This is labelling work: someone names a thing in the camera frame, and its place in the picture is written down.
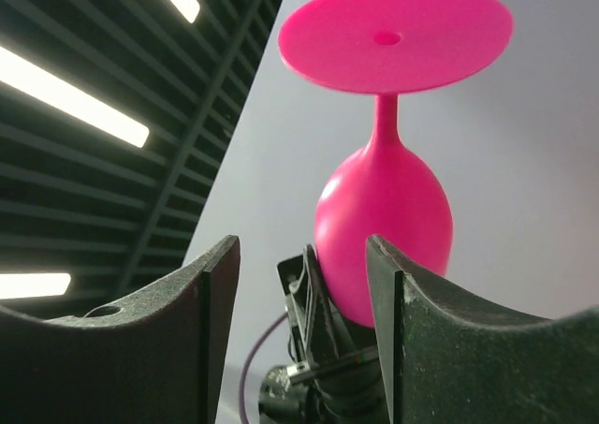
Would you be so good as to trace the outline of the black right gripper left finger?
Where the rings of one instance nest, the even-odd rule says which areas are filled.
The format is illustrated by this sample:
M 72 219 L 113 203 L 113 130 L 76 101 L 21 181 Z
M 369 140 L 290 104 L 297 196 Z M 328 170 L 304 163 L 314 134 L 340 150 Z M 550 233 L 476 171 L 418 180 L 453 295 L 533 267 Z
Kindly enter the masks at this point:
M 212 423 L 241 264 L 227 236 L 84 316 L 1 312 L 5 423 Z

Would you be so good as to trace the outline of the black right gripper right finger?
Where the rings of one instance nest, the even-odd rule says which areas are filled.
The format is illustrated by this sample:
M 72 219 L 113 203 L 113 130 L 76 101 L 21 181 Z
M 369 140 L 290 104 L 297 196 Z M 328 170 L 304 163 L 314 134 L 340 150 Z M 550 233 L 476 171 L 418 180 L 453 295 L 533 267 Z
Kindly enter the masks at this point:
M 366 262 L 394 423 L 594 423 L 598 311 L 559 319 L 485 300 L 381 236 Z

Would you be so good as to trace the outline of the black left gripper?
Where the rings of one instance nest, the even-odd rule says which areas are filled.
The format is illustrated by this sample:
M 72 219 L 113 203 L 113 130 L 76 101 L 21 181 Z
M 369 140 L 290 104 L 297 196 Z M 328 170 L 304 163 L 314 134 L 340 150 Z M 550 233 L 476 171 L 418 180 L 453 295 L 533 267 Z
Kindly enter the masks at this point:
M 332 303 L 312 245 L 277 265 L 295 363 L 261 383 L 261 423 L 387 423 L 375 332 Z

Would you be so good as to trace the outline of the magenta plastic goblet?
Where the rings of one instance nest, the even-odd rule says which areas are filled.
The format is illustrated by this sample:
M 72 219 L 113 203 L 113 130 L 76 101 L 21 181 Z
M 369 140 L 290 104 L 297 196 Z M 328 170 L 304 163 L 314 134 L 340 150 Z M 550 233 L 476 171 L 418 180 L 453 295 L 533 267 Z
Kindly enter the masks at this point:
M 373 325 L 365 245 L 380 235 L 436 274 L 447 269 L 453 218 L 432 170 L 401 140 L 401 95 L 472 77 L 507 47 L 500 0 L 310 0 L 283 24 L 283 62 L 331 90 L 370 95 L 368 142 L 331 174 L 317 201 L 314 243 L 331 300 Z

